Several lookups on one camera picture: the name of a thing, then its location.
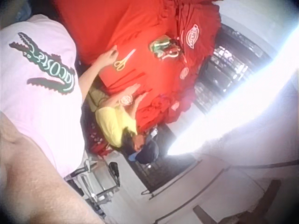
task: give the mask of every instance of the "scissors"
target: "scissors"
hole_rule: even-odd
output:
[[[124,59],[121,61],[114,62],[114,67],[117,71],[121,71],[125,68],[127,60],[132,56],[132,54],[136,51],[136,49],[133,49]]]

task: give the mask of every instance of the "red fabric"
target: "red fabric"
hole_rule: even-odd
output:
[[[100,78],[108,94],[135,83],[142,85],[136,95],[149,92],[137,111],[139,131],[161,122],[173,122],[189,109],[195,99],[198,67],[213,53],[214,38],[220,27],[219,7],[212,0],[54,2],[84,63],[91,64],[115,44],[118,60],[136,50],[123,70],[107,67]],[[164,34],[178,39],[183,50],[180,57],[162,61],[149,50],[149,44]],[[186,70],[182,79],[180,75]],[[179,106],[173,110],[171,107],[177,102]]]

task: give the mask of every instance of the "pink t-shirt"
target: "pink t-shirt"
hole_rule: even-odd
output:
[[[84,152],[75,43],[43,15],[3,29],[0,40],[0,110],[64,177]]]

